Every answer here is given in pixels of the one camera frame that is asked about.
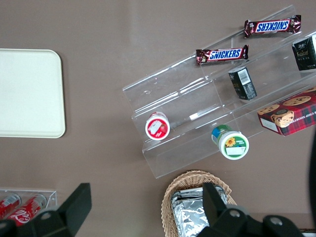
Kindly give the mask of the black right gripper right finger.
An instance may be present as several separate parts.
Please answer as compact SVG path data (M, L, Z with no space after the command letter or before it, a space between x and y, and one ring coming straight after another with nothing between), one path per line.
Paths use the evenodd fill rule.
M201 231L203 237L244 237L247 216L236 205L226 205L212 183L203 184L203 209L209 226Z

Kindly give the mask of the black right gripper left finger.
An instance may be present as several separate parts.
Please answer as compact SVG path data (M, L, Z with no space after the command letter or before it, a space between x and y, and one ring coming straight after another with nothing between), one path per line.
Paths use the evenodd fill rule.
M32 221L33 236L74 237L91 208L91 186L81 183L59 208L43 212Z

